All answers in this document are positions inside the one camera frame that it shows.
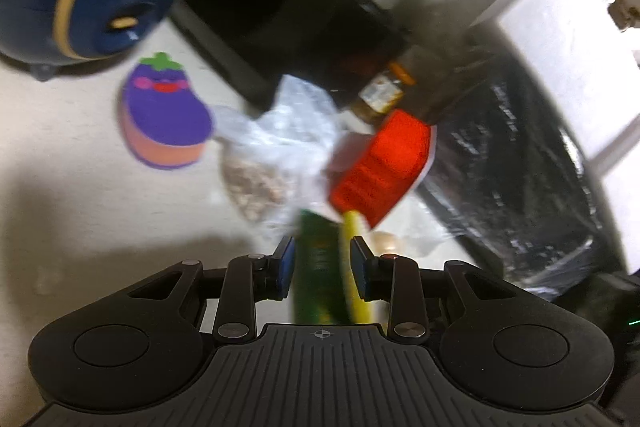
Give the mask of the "green snack wrapper front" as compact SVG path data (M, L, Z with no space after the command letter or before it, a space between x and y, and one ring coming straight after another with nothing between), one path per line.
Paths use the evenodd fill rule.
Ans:
M340 228L317 213L303 210L295 243L294 322L349 325L341 273Z

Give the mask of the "red rectangular food tray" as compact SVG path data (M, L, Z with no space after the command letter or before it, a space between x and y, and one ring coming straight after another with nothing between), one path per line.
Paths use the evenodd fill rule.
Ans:
M394 110L331 188L329 203L340 213L359 212L376 227L430 170L436 140L434 124Z

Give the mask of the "clear plastic bag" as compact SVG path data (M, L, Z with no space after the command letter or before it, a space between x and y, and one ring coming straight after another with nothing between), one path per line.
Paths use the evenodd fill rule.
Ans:
M215 106L213 113L222 181L254 230L288 235L299 213L326 205L326 167L345 135L326 90L285 75L262 116L252 119L227 106Z

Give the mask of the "ginger piece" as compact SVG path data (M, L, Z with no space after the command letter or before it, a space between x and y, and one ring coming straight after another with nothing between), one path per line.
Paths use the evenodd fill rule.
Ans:
M371 239L373 251L377 256L400 255L402 253L401 239L390 232L373 231Z

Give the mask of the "black foil-wrapped oven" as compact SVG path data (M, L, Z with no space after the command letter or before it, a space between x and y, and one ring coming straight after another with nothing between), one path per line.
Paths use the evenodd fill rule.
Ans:
M517 62L470 53L423 117L435 159L418 192L480 267L547 300L622 269L584 154Z

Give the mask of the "eggplant shaped sponge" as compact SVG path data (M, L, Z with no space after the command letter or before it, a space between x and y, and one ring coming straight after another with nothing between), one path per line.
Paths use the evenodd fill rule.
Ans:
M176 170L198 162L214 130L183 66L165 52L143 57L122 85L122 136L143 164Z

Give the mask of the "glass pickle jar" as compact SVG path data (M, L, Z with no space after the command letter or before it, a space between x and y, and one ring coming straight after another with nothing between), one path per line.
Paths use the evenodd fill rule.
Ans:
M356 117L378 126L398 105L416 80L398 62L389 62L366 87L357 94L349 108Z

